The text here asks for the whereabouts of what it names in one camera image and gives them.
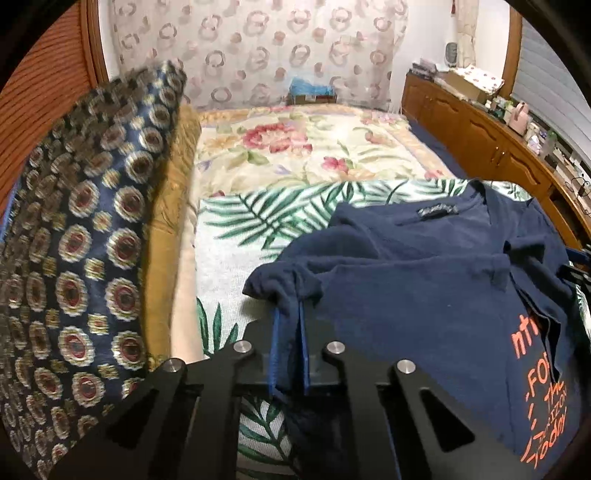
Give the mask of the palm leaf print blanket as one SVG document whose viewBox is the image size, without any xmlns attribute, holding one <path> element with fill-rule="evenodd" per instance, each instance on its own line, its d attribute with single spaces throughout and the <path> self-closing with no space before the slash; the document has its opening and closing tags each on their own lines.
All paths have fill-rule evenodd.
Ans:
<svg viewBox="0 0 591 480">
<path fill-rule="evenodd" d="M 529 194 L 510 182 L 382 180 L 259 189 L 205 199 L 195 230 L 197 316 L 211 356 L 273 306 L 243 291 L 291 243 L 329 258 L 318 310 L 370 358 L 415 360 L 484 419 L 533 476 L 528 419 L 512 394 L 509 329 L 525 307 L 491 263 Z"/>
</svg>

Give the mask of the circle pattern lace curtain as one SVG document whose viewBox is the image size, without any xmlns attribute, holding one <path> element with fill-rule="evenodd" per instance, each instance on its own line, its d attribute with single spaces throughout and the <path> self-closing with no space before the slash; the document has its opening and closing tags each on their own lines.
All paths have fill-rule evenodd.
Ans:
<svg viewBox="0 0 591 480">
<path fill-rule="evenodd" d="M 294 79 L 341 103 L 390 100 L 405 1 L 112 1 L 121 70 L 176 60 L 197 109 L 279 104 Z"/>
</svg>

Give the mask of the cardboard box with cloth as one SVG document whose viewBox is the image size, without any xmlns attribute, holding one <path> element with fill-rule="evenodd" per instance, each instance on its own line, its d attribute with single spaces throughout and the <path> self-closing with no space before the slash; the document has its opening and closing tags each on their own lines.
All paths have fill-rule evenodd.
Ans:
<svg viewBox="0 0 591 480">
<path fill-rule="evenodd" d="M 447 85 L 464 95 L 468 100 L 481 104 L 485 104 L 495 97 L 505 83 L 502 77 L 474 65 L 466 68 L 452 68 L 448 72 L 442 73 L 442 78 Z"/>
</svg>

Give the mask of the blue tissue box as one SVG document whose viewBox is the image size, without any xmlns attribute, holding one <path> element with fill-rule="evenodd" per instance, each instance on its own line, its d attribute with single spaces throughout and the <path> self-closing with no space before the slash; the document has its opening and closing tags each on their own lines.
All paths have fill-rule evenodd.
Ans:
<svg viewBox="0 0 591 480">
<path fill-rule="evenodd" d="M 294 78 L 287 93 L 287 105 L 335 104 L 337 95 L 329 85 L 317 85 L 301 78 Z"/>
</svg>

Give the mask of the grey window blind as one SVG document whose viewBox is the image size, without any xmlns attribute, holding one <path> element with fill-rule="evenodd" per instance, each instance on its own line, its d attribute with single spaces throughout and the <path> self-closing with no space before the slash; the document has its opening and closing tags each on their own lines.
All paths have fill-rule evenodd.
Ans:
<svg viewBox="0 0 591 480">
<path fill-rule="evenodd" d="M 513 96 L 590 159 L 590 106 L 558 55 L 525 18 Z"/>
</svg>

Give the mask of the navy patterned folded garment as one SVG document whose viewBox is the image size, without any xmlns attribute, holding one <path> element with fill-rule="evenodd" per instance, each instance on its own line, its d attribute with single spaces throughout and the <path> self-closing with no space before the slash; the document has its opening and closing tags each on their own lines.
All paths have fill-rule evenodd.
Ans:
<svg viewBox="0 0 591 480">
<path fill-rule="evenodd" d="M 146 376 L 142 253 L 186 77 L 133 70 L 28 155 L 1 238 L 1 421 L 39 478 Z"/>
</svg>

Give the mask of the pink kettle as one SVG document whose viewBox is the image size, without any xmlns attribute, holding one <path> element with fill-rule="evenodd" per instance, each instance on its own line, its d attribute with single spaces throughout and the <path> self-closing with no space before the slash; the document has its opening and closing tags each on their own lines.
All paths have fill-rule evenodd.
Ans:
<svg viewBox="0 0 591 480">
<path fill-rule="evenodd" d="M 515 133 L 523 137 L 527 131 L 529 123 L 529 105 L 525 102 L 520 102 L 510 112 L 508 126 Z"/>
</svg>

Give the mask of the navy blue t-shirt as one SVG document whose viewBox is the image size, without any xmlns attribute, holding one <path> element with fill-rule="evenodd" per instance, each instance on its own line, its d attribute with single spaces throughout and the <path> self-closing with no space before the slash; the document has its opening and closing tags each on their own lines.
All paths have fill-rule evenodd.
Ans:
<svg viewBox="0 0 591 480">
<path fill-rule="evenodd" d="M 457 196 L 339 204 L 245 282 L 274 308 L 270 391 L 308 391 L 305 335 L 325 320 L 370 357 L 415 362 L 542 478 L 589 407 L 589 341 L 558 276 L 567 261 L 537 200 L 477 180 Z"/>
</svg>

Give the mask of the wooden louvered closet door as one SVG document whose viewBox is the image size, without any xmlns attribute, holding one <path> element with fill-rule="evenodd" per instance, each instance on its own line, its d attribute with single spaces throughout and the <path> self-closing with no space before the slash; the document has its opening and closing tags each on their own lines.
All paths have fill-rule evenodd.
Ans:
<svg viewBox="0 0 591 480">
<path fill-rule="evenodd" d="M 26 156 L 55 120 L 108 80 L 99 3 L 76 1 L 26 53 L 1 91 L 1 209 Z"/>
</svg>

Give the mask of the floral quilt bedspread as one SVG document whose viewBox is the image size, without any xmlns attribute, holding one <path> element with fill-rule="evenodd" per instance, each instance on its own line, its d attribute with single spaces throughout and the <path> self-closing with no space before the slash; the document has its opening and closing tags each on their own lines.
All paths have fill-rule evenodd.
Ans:
<svg viewBox="0 0 591 480">
<path fill-rule="evenodd" d="M 345 105 L 205 111 L 193 163 L 200 198 L 259 188 L 457 178 L 400 114 Z"/>
</svg>

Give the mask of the wooden sideboard cabinet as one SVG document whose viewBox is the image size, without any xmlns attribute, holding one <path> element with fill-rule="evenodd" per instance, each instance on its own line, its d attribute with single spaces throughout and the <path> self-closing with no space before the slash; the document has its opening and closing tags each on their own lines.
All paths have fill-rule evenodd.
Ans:
<svg viewBox="0 0 591 480">
<path fill-rule="evenodd" d="M 522 186 L 539 200 L 567 245 L 590 243 L 583 205 L 508 126 L 412 73 L 406 75 L 402 112 L 444 145 L 469 177 Z"/>
</svg>

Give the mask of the mustard yellow folded garment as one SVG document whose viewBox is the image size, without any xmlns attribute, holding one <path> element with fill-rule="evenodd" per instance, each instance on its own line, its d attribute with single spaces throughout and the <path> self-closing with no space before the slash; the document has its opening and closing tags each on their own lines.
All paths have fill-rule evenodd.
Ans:
<svg viewBox="0 0 591 480">
<path fill-rule="evenodd" d="M 197 111 L 182 105 L 170 146 L 156 168 L 148 193 L 146 246 L 142 257 L 141 330 L 149 371 L 170 357 L 171 315 L 181 234 L 200 133 Z"/>
</svg>

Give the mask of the navy bed sheet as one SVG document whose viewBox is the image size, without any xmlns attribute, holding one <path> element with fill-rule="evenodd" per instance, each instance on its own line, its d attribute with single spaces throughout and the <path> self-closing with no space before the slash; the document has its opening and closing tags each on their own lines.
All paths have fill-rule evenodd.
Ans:
<svg viewBox="0 0 591 480">
<path fill-rule="evenodd" d="M 412 133 L 435 154 L 437 154 L 448 169 L 460 179 L 467 179 L 467 175 L 448 149 L 417 121 L 409 120 Z"/>
</svg>

